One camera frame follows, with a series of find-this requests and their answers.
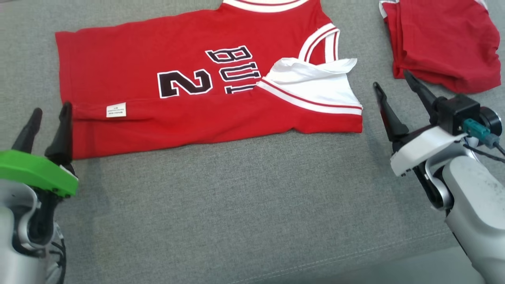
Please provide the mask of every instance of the white collar trim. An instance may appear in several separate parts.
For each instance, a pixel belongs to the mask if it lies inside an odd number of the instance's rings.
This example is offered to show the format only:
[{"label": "white collar trim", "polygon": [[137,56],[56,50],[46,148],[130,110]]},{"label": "white collar trim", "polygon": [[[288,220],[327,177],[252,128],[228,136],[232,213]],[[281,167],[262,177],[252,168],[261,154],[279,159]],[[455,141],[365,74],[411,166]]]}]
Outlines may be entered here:
[{"label": "white collar trim", "polygon": [[223,3],[253,12],[275,13],[296,8],[309,0],[223,0]]}]

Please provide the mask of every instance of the jersey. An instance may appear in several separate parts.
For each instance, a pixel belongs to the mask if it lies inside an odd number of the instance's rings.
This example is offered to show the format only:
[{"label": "jersey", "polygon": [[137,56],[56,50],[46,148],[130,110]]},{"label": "jersey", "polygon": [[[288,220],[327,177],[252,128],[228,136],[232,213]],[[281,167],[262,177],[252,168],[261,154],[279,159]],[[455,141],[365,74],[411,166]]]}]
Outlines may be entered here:
[{"label": "jersey", "polygon": [[500,35],[484,1],[381,1],[379,10],[389,29],[395,78],[409,70],[456,93],[501,85]]},{"label": "jersey", "polygon": [[74,158],[290,129],[361,132],[346,76],[356,61],[337,60],[338,35],[319,0],[224,0],[216,10],[57,32]]}]

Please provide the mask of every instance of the white fabric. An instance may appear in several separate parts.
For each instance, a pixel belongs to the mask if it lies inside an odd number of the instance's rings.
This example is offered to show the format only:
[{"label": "white fabric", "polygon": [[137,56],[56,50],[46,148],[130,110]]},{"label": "white fabric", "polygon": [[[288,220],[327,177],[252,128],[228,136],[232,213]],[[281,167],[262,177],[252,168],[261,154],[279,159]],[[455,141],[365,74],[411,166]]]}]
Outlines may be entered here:
[{"label": "white fabric", "polygon": [[337,29],[335,33],[329,34],[325,38],[324,55],[326,63],[338,60],[338,38],[340,30]]},{"label": "white fabric", "polygon": [[258,86],[306,109],[326,113],[361,114],[362,105],[347,80],[347,73],[356,62],[357,59],[353,58],[313,65],[296,58],[283,58],[275,63],[263,81],[288,94],[264,82],[258,83]]},{"label": "white fabric", "polygon": [[253,12],[275,13],[296,8],[307,1],[308,0],[223,0],[223,3]]}]

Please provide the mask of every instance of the cable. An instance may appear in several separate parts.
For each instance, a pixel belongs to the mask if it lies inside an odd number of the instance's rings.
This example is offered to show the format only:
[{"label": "cable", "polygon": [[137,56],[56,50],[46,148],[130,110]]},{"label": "cable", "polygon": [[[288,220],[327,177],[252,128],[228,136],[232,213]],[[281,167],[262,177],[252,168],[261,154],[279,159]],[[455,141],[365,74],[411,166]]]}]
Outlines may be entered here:
[{"label": "cable", "polygon": [[67,272],[67,247],[65,246],[65,240],[61,239],[62,244],[59,245],[58,243],[51,242],[51,244],[55,247],[57,247],[61,252],[63,258],[60,261],[60,266],[62,268],[62,272],[60,274],[60,279],[58,280],[58,284],[63,284],[63,281],[65,280],[65,273]]},{"label": "cable", "polygon": [[50,253],[50,254],[55,254],[55,255],[59,255],[59,256],[60,256],[60,258],[58,259],[57,264],[58,264],[58,266],[61,266],[61,264],[62,264],[62,260],[63,260],[63,258],[64,258],[64,257],[63,257],[63,253],[58,252],[58,251],[49,251],[49,253]]},{"label": "cable", "polygon": [[51,245],[57,247],[60,251],[63,252],[64,248],[62,246],[60,246],[58,243],[55,243],[55,242],[51,242]]},{"label": "cable", "polygon": [[500,146],[500,143],[495,142],[493,145],[494,145],[494,146],[498,149],[498,151],[500,151],[500,152],[501,152],[501,153],[505,156],[505,149],[503,149],[503,148]]},{"label": "cable", "polygon": [[65,246],[65,240],[61,239],[62,242],[62,247],[63,247],[63,263],[62,263],[62,273],[60,274],[60,280],[58,281],[59,284],[63,284],[63,281],[65,280],[65,273],[67,272],[67,247]]},{"label": "cable", "polygon": [[505,159],[499,158],[499,157],[497,157],[497,156],[493,156],[493,155],[488,154],[488,153],[486,153],[486,152],[483,152],[483,151],[481,151],[481,150],[477,150],[477,149],[475,149],[474,147],[471,147],[471,146],[469,146],[469,145],[463,144],[463,147],[465,147],[466,149],[470,149],[470,150],[472,150],[473,152],[475,152],[475,153],[477,153],[477,154],[480,154],[480,155],[486,156],[486,157],[488,157],[489,159],[493,159],[493,160],[495,160],[495,161],[499,161],[499,162],[505,163]]}]

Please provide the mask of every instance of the red fabric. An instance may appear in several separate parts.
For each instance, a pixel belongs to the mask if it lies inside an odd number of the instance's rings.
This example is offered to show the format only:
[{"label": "red fabric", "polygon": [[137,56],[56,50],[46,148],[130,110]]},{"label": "red fabric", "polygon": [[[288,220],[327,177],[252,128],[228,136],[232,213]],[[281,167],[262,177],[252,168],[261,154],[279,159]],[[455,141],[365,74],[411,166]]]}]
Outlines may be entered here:
[{"label": "red fabric", "polygon": [[[227,86],[254,85],[260,78],[225,82],[221,68],[255,62],[265,76],[280,58],[298,57],[305,40],[328,23],[319,1],[310,0],[279,13],[222,4],[215,11],[56,33],[61,97],[74,106],[74,158],[217,143],[293,128],[361,132],[359,115],[310,112],[259,87],[225,93]],[[252,59],[218,64],[206,54],[242,45]],[[176,85],[178,96],[160,98],[158,73],[177,70],[198,84],[193,73],[200,69],[212,78],[207,93],[188,94]],[[126,117],[106,117],[107,106],[124,102]]]},{"label": "red fabric", "polygon": [[457,93],[476,93],[501,84],[498,30],[474,0],[384,3],[393,74],[404,69]]}]

